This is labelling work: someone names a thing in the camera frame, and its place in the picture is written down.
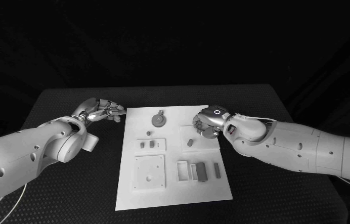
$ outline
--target white cable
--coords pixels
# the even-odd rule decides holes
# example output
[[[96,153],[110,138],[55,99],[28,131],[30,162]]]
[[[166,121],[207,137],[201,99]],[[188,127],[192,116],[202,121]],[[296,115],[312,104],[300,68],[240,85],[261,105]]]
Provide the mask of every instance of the white cable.
[[[9,215],[14,213],[14,210],[15,210],[15,208],[17,208],[18,204],[21,203],[21,199],[22,199],[22,196],[24,196],[24,194],[25,194],[27,187],[28,187],[28,184],[25,185],[25,189],[24,189],[24,192],[22,192],[22,195],[21,195],[19,201],[18,201],[18,203],[17,203],[17,205],[15,205],[15,207],[14,207],[14,209],[12,209],[12,211],[11,211],[11,213],[8,214],[6,218],[2,220],[0,224],[2,224],[2,223],[6,221],[6,219],[8,219]]]
[[[271,120],[271,121],[277,121],[276,119],[270,119],[270,118],[260,118],[260,117],[251,117],[251,116],[247,116],[247,115],[243,115],[240,113],[237,113],[235,117],[240,117],[240,118],[251,118],[251,119],[267,119],[267,120]]]
[[[348,182],[349,184],[350,184],[350,182],[349,181],[346,181],[341,176],[338,176],[345,182]]]

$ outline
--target black background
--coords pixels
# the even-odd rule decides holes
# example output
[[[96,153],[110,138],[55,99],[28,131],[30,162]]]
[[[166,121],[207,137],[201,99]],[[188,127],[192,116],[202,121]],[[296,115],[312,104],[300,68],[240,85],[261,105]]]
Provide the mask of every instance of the black background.
[[[0,134],[47,88],[269,83],[296,123],[350,136],[349,5],[2,0]],[[331,179],[349,208],[350,186]]]

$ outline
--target hole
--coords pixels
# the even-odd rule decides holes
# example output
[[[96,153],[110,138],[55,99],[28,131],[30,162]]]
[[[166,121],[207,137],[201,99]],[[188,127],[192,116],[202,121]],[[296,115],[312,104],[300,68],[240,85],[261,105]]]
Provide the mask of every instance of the hole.
[[[32,159],[32,162],[34,162],[35,159],[37,159],[37,155],[35,155],[35,153],[31,154],[31,159]]]

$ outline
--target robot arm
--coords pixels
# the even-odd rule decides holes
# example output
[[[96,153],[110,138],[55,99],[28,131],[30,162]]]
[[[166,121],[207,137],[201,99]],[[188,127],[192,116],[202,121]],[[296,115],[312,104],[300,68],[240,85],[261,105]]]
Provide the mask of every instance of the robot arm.
[[[30,183],[57,162],[70,162],[81,149],[93,151],[99,137],[87,132],[93,122],[122,121],[125,107],[109,100],[89,99],[73,116],[0,138],[0,197]]]
[[[215,138],[220,132],[237,152],[297,172],[350,178],[350,138],[309,126],[231,115],[221,106],[204,109],[194,119],[198,133]]]

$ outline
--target black table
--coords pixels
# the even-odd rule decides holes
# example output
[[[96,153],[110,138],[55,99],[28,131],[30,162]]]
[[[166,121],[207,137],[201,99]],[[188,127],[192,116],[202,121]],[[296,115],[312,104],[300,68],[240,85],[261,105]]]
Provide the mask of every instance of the black table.
[[[42,92],[24,128],[70,116],[91,97],[126,107],[220,104],[234,113],[293,122],[267,84],[48,89]],[[220,137],[234,200],[116,211],[125,124],[93,123],[100,137],[90,153],[48,167],[28,184],[22,202],[6,223],[346,223],[348,209],[329,177],[299,173],[244,157]],[[22,189],[0,202],[0,220]]]

